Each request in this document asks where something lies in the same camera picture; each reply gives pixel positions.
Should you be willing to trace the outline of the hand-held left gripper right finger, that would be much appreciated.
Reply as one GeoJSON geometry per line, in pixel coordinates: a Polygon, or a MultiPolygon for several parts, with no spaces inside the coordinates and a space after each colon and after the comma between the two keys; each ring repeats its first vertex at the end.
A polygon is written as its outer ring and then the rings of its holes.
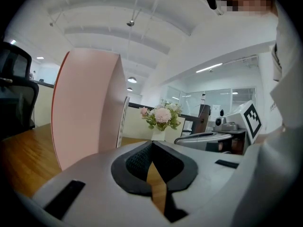
{"type": "Polygon", "coordinates": [[[238,200],[230,184],[243,156],[154,141],[152,161],[166,183],[165,215],[154,227],[230,227],[238,200]]]}

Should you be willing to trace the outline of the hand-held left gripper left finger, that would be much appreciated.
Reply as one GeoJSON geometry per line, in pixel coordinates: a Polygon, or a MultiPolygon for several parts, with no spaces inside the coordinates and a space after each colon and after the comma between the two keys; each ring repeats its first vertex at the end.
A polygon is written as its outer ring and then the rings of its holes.
{"type": "Polygon", "coordinates": [[[134,143],[93,154],[68,167],[32,197],[45,207],[71,180],[85,183],[62,221],[73,227],[166,227],[169,221],[150,197],[124,191],[113,179],[111,165],[120,155],[135,149],[134,143]]]}

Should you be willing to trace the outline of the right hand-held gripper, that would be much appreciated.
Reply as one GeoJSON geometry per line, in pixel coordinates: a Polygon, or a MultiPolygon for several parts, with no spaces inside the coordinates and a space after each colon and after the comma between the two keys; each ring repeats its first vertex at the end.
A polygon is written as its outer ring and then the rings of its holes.
{"type": "Polygon", "coordinates": [[[175,139],[174,144],[210,152],[243,155],[255,143],[261,129],[261,119],[250,100],[216,118],[214,132],[183,136],[175,139]]]}

